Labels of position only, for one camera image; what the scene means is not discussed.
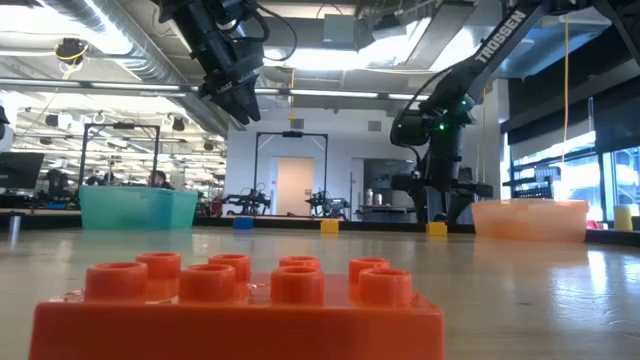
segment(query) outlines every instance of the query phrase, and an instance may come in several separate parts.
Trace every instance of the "orange lego brick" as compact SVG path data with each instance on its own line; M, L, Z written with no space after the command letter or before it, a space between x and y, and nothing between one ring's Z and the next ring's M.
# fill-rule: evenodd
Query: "orange lego brick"
M136 259L92 266L84 292L39 304L29 359L444 357L442 311L385 259L353 259L348 275L325 274L319 260L287 265L283 258L265 274L250 272L245 255L217 255L180 271L178 254ZM176 278L170 298L158 301L146 288Z
M320 268L320 260L313 256L285 256L278 262L280 266L309 266Z

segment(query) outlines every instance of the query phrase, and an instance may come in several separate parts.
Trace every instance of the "teal plastic bin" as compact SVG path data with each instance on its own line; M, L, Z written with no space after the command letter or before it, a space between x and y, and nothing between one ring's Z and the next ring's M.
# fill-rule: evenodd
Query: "teal plastic bin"
M90 230L170 230L193 225L195 192L149 187L82 186L82 226Z

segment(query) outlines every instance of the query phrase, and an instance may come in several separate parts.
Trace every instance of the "robotic arm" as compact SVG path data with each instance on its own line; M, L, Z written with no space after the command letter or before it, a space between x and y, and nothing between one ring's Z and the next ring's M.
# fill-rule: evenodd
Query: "robotic arm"
M413 198L419 220L426 221L426 215L420 214L420 209L426 205L425 186L441 192L451 191L456 200L462 197L456 203L453 199L451 201L450 223L455 223L459 213L473 201L473 194L492 196L493 190L489 185L458 182L462 130L475 122L470 110L481 100L491 74L540 18L595 6L612 20L640 62L636 55L640 36L634 37L637 33L634 31L636 19L640 14L638 5L637 0L520 0L474 55L433 75L396 117L390 134L391 143L401 147L412 148L429 143L423 158L416 152L418 161L413 174L397 175L392 179L393 188L405 190ZM415 98L440 77L442 80L429 98L420 103L419 110L409 110Z
M160 22L173 19L189 44L192 59L204 69L205 84L199 96L210 96L211 101L234 116L242 124L249 119L260 120L255 94L258 74L254 70L263 65L262 43L270 36L269 27L258 9L282 20L281 16L264 8L256 0L154 0L160 6ZM255 19L262 29L261 37L238 34L242 22Z

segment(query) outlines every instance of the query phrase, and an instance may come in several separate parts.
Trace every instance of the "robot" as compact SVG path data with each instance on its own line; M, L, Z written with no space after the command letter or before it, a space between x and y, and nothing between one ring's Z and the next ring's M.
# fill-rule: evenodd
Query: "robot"
M227 215L264 215L267 209L271 208L271 200L267 199L262 191L256 189L249 190L249 195L227 195L223 203L242 207L240 213L229 210Z
M415 94L391 128L391 143L412 149L417 166L408 175L392 178L392 188L406 191L414 201L419 222L427 221L425 187L450 193L446 222L455 224L462 211L476 195L491 197L491 186L459 181L462 160L462 131L475 123L470 110L481 101L483 88L491 74L513 51L529 30L544 15L564 15L595 7L608 17L620 32L630 52L640 62L636 30L640 7L638 1L617 0L520 0L471 57L432 76ZM416 97L433 81L442 78L418 110L409 110ZM414 146L429 143L424 156Z
M327 196L326 191L318 191L312 194L305 202L311 205L314 217L326 217L330 219L342 218L344 221L349 221L343 210L351 208L351 204L344 198L332 199Z
M210 96L212 102L242 124L248 124L249 119L260 120L254 89L258 74L254 70L263 65L262 43L269 39L270 30L258 9L283 21L293 34L291 52L278 61L288 59L295 51L297 35L291 25L256 0L152 1L160 6L159 21L175 21L192 49L191 58L206 72L198 95ZM236 32L242 22L251 19L262 28L261 37Z

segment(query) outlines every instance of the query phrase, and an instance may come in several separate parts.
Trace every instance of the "yellow block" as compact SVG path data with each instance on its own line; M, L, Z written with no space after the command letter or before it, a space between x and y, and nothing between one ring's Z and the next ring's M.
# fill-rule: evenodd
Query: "yellow block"
M633 231L633 223L631 222L631 217L633 215L637 215L637 211L638 211L638 205L614 206L613 207L614 228L618 231Z
M337 234L340 231L340 221L335 219L322 220L320 223L320 232Z
M447 236L447 224L443 222L433 222L427 225L429 236Z

